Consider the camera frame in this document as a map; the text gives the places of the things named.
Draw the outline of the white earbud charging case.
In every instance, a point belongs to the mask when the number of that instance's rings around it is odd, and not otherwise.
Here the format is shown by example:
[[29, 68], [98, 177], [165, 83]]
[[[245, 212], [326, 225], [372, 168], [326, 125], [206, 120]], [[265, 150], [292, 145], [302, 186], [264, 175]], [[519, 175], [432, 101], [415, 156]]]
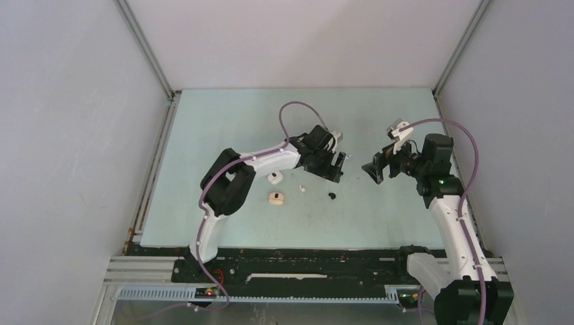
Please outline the white earbud charging case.
[[272, 185], [279, 184], [279, 183], [283, 180], [283, 178], [284, 178], [283, 174], [282, 174], [281, 172], [279, 172], [279, 171], [270, 173], [270, 174], [267, 176], [268, 181], [269, 181], [270, 184], [272, 184]]

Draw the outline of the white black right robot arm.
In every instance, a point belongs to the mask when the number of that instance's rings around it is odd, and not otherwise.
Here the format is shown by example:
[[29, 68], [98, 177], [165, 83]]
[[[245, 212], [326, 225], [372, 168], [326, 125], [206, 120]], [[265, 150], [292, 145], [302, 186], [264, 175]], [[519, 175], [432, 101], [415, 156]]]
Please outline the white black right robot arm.
[[389, 168], [394, 178], [403, 173], [417, 182], [417, 192], [439, 228], [449, 269], [444, 270], [429, 252], [412, 247], [394, 264], [394, 275], [403, 283], [415, 279], [433, 299], [438, 324], [503, 324], [514, 291], [498, 279], [474, 233], [468, 205], [462, 200], [462, 182], [450, 172], [452, 138], [430, 133], [421, 153], [409, 142], [394, 143], [362, 166], [376, 183]]

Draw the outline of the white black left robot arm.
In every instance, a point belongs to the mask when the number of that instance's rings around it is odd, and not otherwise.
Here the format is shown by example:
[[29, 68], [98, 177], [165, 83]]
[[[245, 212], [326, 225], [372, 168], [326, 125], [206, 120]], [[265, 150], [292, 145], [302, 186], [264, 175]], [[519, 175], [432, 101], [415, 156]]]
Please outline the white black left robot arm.
[[242, 207], [257, 178], [302, 169], [338, 183], [347, 156], [336, 150], [342, 138], [341, 132], [316, 125], [308, 133], [288, 137], [258, 152], [240, 154], [232, 148], [222, 151], [200, 182], [198, 206], [204, 215], [196, 239], [190, 244], [194, 258], [188, 265], [188, 274], [198, 282], [211, 279], [211, 260], [217, 256], [227, 218]]

